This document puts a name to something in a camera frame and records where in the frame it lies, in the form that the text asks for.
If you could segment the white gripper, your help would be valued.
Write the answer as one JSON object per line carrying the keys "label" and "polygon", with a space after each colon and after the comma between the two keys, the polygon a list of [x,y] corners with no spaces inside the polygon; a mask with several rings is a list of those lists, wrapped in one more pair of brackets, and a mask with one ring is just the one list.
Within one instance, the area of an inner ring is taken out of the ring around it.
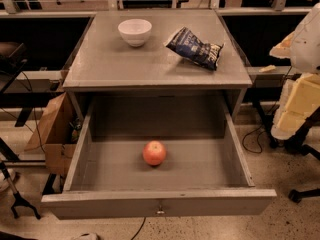
{"label": "white gripper", "polygon": [[320,76],[304,73],[297,80],[287,80],[282,88],[271,135],[287,140],[320,107]]}

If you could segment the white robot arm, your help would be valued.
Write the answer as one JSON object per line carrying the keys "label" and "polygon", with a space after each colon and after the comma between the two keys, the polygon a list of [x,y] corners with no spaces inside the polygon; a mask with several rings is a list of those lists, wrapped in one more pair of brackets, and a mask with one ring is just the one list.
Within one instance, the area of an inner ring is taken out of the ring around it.
{"label": "white robot arm", "polygon": [[320,3],[270,55],[289,58],[291,66],[301,72],[297,80],[285,81],[273,118],[271,135],[287,140],[320,107]]}

